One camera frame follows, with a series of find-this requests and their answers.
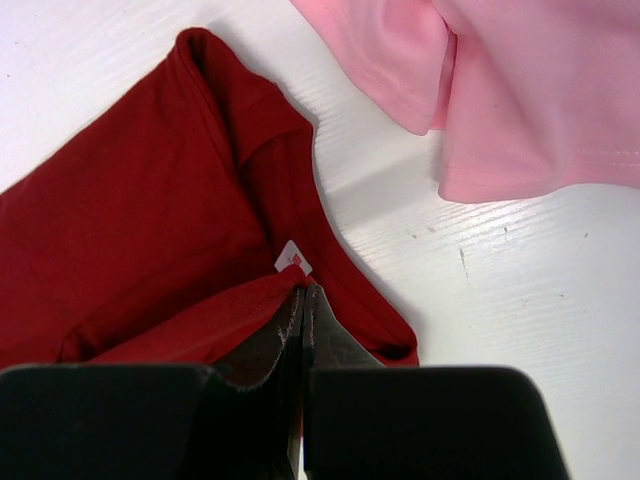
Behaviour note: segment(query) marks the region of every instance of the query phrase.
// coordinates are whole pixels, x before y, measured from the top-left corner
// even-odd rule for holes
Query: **stitching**
[[[628,167],[628,168],[640,168],[640,164],[638,163],[618,163],[618,162],[585,162],[588,165],[593,165],[594,167]]]
[[[640,155],[640,150],[581,150],[583,155]]]
[[[457,180],[455,178],[447,178],[444,180],[444,183],[448,184],[448,183],[460,183],[462,185],[470,185],[472,187],[483,187],[483,188],[491,188],[493,189],[494,186],[493,185],[487,185],[486,183],[473,183],[473,182],[466,182],[464,180]],[[530,191],[533,190],[531,187],[523,187],[520,185],[513,185],[509,187],[509,190],[513,191],[518,191],[518,192],[523,192],[523,191]]]

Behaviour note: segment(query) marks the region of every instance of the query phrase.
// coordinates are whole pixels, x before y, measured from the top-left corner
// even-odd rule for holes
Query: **t-shirt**
[[[443,198],[640,186],[640,3],[292,2],[397,123],[444,125]]]
[[[317,281],[389,364],[416,338],[334,237],[311,125],[204,29],[0,196],[0,367],[211,363]],[[289,241],[313,268],[276,271]]]

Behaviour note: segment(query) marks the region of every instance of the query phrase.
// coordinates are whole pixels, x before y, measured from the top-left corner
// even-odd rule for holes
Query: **shirt sleeve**
[[[291,0],[343,71],[389,117],[442,128],[455,37],[430,0]]]

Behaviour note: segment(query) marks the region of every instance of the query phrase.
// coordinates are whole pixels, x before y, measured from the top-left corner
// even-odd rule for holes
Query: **white table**
[[[415,137],[387,119],[287,0],[4,0],[0,191],[192,25],[319,119],[328,215],[418,332],[423,363],[524,370],[574,478],[640,478],[640,191],[583,185],[527,201],[444,202],[440,134]]]

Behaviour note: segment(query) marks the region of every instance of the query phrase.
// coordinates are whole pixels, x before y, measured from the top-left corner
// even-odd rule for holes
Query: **seam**
[[[640,150],[581,150],[583,155],[640,155]]]
[[[325,9],[326,13],[330,17],[333,17],[333,12],[329,8],[329,6],[325,3],[325,1],[324,0],[319,0],[319,1],[322,4],[323,8]],[[344,25],[347,20],[347,13],[344,10],[344,5],[338,3],[337,6],[339,10],[336,11],[336,13],[338,13],[342,17],[341,18],[341,26],[343,26],[342,30],[343,32],[346,33],[348,40],[352,44],[353,51],[357,55],[357,58],[354,59],[354,66],[361,73],[363,73],[369,80],[371,80],[375,85],[377,85],[380,88],[385,88],[386,85],[383,85],[379,80],[377,80],[376,77],[374,77],[371,73],[369,73],[367,69],[364,68],[364,66],[362,65],[362,59],[365,59],[368,61],[368,64],[371,66],[371,68],[374,70],[375,73],[386,78],[391,83],[391,87],[394,87],[396,89],[400,87],[401,89],[405,90],[405,95],[400,95],[399,93],[396,93],[396,91],[393,91],[391,92],[391,96],[396,100],[400,100],[403,103],[403,107],[406,107],[406,109],[410,109],[414,107],[414,105],[410,104],[409,100],[418,101],[419,103],[425,103],[423,95],[421,95],[418,91],[415,91],[414,89],[410,88],[409,85],[403,82],[402,80],[398,80],[396,77],[388,75],[382,68],[380,68],[376,64],[376,62],[371,60],[371,58],[364,52],[364,50],[361,49],[358,42],[355,41],[350,28],[344,28]]]
[[[462,184],[462,185],[470,185],[472,187],[494,188],[493,185],[487,185],[486,183],[467,182],[467,181],[464,181],[464,180],[457,180],[455,178],[451,178],[451,179],[447,178],[447,179],[444,180],[443,183],[445,183],[445,184],[459,183],[459,184]],[[520,192],[520,191],[530,191],[530,190],[532,190],[532,187],[530,187],[530,186],[523,187],[523,186],[520,186],[520,185],[513,185],[513,186],[509,187],[509,190],[510,191],[514,191],[515,190],[515,191],[518,191],[518,192]]]
[[[498,172],[492,172],[489,170],[480,170],[477,168],[473,168],[473,167],[465,167],[463,165],[451,165],[451,164],[444,164],[443,165],[444,169],[451,169],[451,170],[462,170],[465,172],[472,172],[472,173],[481,173],[483,175],[493,175],[495,177],[504,177],[504,178],[508,178],[508,177],[512,177],[512,178],[524,178],[524,179],[542,179],[545,178],[544,176],[540,175],[540,174],[535,174],[534,175],[521,175],[521,174],[517,174],[517,173],[508,173],[508,172],[503,172],[503,173],[498,173]]]
[[[214,139],[211,137],[211,131],[206,127],[207,123],[208,123],[208,119],[207,117],[204,115],[204,113],[202,112],[202,107],[201,107],[201,103],[204,101],[205,105],[206,105],[206,109],[207,111],[215,116],[215,112],[213,112],[211,110],[211,107],[209,106],[209,103],[207,101],[204,100],[204,98],[206,97],[205,93],[202,91],[202,88],[200,87],[198,81],[196,80],[196,78],[193,76],[193,73],[191,72],[191,69],[189,68],[189,65],[187,65],[187,62],[185,61],[183,55],[182,55],[182,45],[177,45],[176,46],[176,52],[178,54],[178,59],[180,60],[180,62],[182,63],[182,66],[184,67],[184,70],[186,71],[187,75],[189,76],[189,79],[191,80],[191,84],[193,86],[195,86],[195,88],[198,90],[198,93],[200,94],[200,99],[197,102],[197,110],[198,113],[200,115],[200,118],[202,119],[202,128],[205,131],[205,134],[207,135],[207,138],[209,139],[209,142],[211,144],[211,147],[213,148],[213,151],[216,152],[218,154],[218,157],[220,158],[225,158],[227,157],[227,155],[222,155],[221,152],[218,150],[218,148],[216,147],[216,142],[214,141]]]
[[[619,162],[585,162],[587,165],[593,165],[594,167],[626,167],[626,168],[640,168],[638,163],[619,163]]]

